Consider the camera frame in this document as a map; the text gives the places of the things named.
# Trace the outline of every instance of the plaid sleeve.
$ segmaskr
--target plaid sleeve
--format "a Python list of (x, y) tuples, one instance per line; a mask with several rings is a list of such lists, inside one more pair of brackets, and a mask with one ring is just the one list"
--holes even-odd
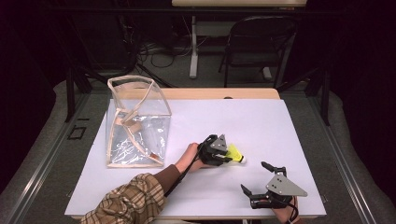
[(163, 188), (151, 174), (111, 190), (80, 223), (150, 223), (165, 206)]

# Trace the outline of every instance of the human hand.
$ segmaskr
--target human hand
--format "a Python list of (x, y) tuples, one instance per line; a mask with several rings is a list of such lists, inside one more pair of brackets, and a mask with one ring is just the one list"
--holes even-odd
[[(298, 209), (297, 197), (292, 197), (290, 204), (293, 204), (295, 208)], [(276, 215), (276, 218), (277, 220), (279, 220), (280, 223), (286, 223), (297, 212), (291, 206), (286, 206), (285, 208), (273, 208), (272, 210), (274, 211), (274, 214)], [(298, 220), (300, 220), (300, 217), (297, 214), (297, 217), (292, 222), (295, 223)]]
[[(182, 174), (187, 167), (190, 165), (192, 160), (194, 160), (195, 155), (197, 154), (198, 151), (198, 144), (197, 143), (191, 143), (187, 147), (186, 151), (183, 153), (183, 155), (180, 157), (180, 159), (175, 163), (176, 168), (178, 171)], [(200, 168), (204, 167), (204, 163), (201, 160), (197, 160), (193, 163), (192, 167), (190, 168), (189, 172), (194, 172), (196, 170), (199, 170)]]

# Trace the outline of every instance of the plastic bag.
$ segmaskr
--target plastic bag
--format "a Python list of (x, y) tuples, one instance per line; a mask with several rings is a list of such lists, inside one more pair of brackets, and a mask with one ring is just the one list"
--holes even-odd
[(129, 75), (107, 85), (114, 102), (107, 110), (107, 166), (163, 166), (172, 113), (161, 88)]

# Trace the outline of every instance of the white table leg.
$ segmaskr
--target white table leg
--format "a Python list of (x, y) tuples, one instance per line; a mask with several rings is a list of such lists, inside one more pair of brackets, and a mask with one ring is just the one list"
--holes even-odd
[(190, 78), (197, 78), (198, 53), (197, 53), (197, 32), (196, 32), (195, 16), (192, 16), (191, 33), (192, 33), (192, 41), (191, 41), (192, 54), (191, 54)]

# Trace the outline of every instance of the yellow object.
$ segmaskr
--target yellow object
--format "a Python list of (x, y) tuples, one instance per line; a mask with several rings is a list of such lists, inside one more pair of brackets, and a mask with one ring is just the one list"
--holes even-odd
[(241, 163), (245, 163), (246, 159), (245, 157), (238, 151), (236, 146), (233, 144), (230, 144), (228, 147), (227, 154), (225, 154), (225, 157), (233, 159), (233, 161), (238, 161)]

